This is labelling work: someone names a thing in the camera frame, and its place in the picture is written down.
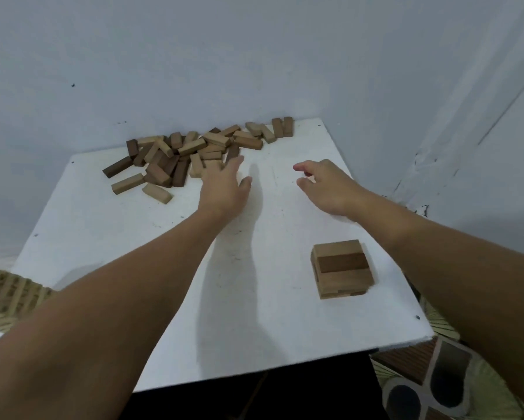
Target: hand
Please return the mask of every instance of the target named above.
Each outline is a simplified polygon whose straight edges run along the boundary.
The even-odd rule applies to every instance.
[[[364,191],[363,187],[328,159],[296,163],[293,168],[308,177],[314,176],[315,183],[307,178],[299,178],[297,185],[318,209],[332,215],[348,216],[351,201]]]
[[[238,167],[245,160],[237,156],[223,170],[215,162],[208,165],[202,176],[202,190],[198,210],[220,214],[226,222],[238,216],[249,198],[252,177],[245,177],[237,184]]]

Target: white tabletop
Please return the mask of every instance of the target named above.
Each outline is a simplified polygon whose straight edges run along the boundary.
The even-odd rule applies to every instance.
[[[293,138],[241,149],[252,175],[242,215],[216,238],[182,306],[151,354],[136,390],[242,374],[430,338],[433,330],[400,268],[363,228],[315,208],[291,167],[328,158],[348,172],[320,119],[297,121]],[[201,180],[170,191],[168,205],[141,186],[119,196],[106,166],[126,148],[74,155],[13,272],[56,289],[166,232],[198,204]],[[359,239],[376,284],[362,296],[319,299],[310,253]]]

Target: forearm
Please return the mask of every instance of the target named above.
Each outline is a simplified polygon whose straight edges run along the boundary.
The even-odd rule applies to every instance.
[[[28,388],[49,411],[56,404],[65,413],[65,403],[86,407],[87,418],[91,407],[97,418],[116,415],[224,226],[218,215],[197,211],[43,304],[0,339],[0,374],[24,376],[1,381],[0,398]]]
[[[348,216],[524,399],[524,255],[367,190],[354,197]]]

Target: left hand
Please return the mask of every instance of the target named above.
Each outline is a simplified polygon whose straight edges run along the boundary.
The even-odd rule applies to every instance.
[[[220,214],[227,222],[242,212],[252,184],[252,177],[245,177],[237,184],[238,167],[244,160],[244,156],[237,156],[231,159],[223,170],[216,164],[211,164],[205,169],[198,210]]]

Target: stack of wooden blocks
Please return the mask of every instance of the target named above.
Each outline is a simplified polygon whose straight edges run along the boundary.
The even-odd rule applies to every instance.
[[[358,240],[314,245],[311,262],[321,299],[362,295],[374,284]]]
[[[213,128],[200,136],[196,131],[190,131],[186,136],[180,132],[168,137],[155,135],[126,141],[128,156],[103,170],[107,178],[111,178],[131,166],[146,166],[146,174],[133,175],[130,178],[112,184],[114,194],[120,194],[140,184],[146,183],[143,192],[150,197],[167,204],[173,196],[163,188],[183,187],[187,175],[201,178],[206,166],[215,163],[224,168],[223,155],[226,153],[225,164],[237,157],[240,148],[262,150],[263,139],[267,144],[278,138],[293,136],[293,118],[272,119],[274,132],[264,124],[247,122],[243,131],[239,125],[225,128]]]

